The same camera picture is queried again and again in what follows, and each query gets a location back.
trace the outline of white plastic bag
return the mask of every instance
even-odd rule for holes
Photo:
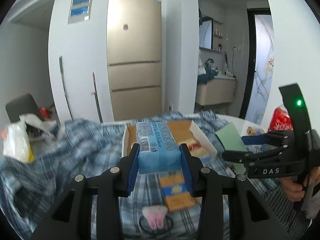
[[[3,142],[3,156],[14,158],[23,163],[34,161],[30,141],[23,121],[8,125],[7,136]]]
[[[22,114],[19,116],[20,120],[24,123],[35,127],[41,131],[43,131],[43,135],[40,136],[37,139],[43,139],[43,138],[49,138],[49,139],[55,139],[54,135],[50,132],[50,129],[54,127],[57,123],[57,121],[44,121],[42,122],[38,116],[35,114]]]

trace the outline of pink plush toy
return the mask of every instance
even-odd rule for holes
[[[147,219],[150,228],[153,230],[164,227],[164,218],[167,212],[166,206],[151,206],[142,209],[143,216]]]

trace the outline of barcode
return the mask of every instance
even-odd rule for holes
[[[149,152],[150,151],[148,137],[141,137],[140,138],[140,151],[141,152]]]

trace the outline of human hand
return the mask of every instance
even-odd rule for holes
[[[301,184],[294,183],[292,181],[292,177],[286,177],[280,179],[281,184],[284,189],[284,193],[287,198],[292,201],[300,201],[304,197],[305,191],[303,191],[303,187]],[[315,185],[320,182],[320,167],[313,168],[310,172],[309,185],[315,182]],[[305,178],[303,185],[306,187],[308,183],[308,176]]]
[[[297,202],[303,199],[305,191],[302,190],[301,184],[294,183],[292,177],[280,179],[283,190],[287,198],[292,202]]]
[[[320,167],[315,167],[310,172],[309,185],[315,182],[315,186],[320,182]],[[305,178],[303,185],[306,187],[308,183],[308,176]]]

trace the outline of blue plaid fabric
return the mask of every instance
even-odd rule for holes
[[[135,120],[136,122],[168,122],[186,120],[180,113],[170,113],[153,118]],[[213,112],[201,112],[193,118],[195,123],[209,138],[218,151],[204,166],[208,166],[220,175],[235,176],[231,163],[221,158],[223,146],[215,136],[215,131],[228,122],[219,119]],[[0,207],[9,223],[22,239],[30,238],[37,224],[49,210],[63,188],[78,174],[87,178],[100,175],[103,171],[117,165],[121,158],[122,137],[125,125],[101,125],[78,119],[67,121],[66,132],[61,139],[43,152],[35,155],[33,163],[20,163],[17,160],[0,159]],[[123,232],[127,238],[149,239],[139,226],[142,208],[164,204],[158,184],[161,174],[138,175],[134,191],[129,198],[120,198],[120,212]],[[277,186],[271,179],[251,180],[260,194],[265,195]],[[228,204],[224,205],[224,238],[228,239]],[[173,229],[152,239],[195,239],[200,215],[200,206],[172,212]],[[92,205],[92,239],[96,239],[96,198]]]

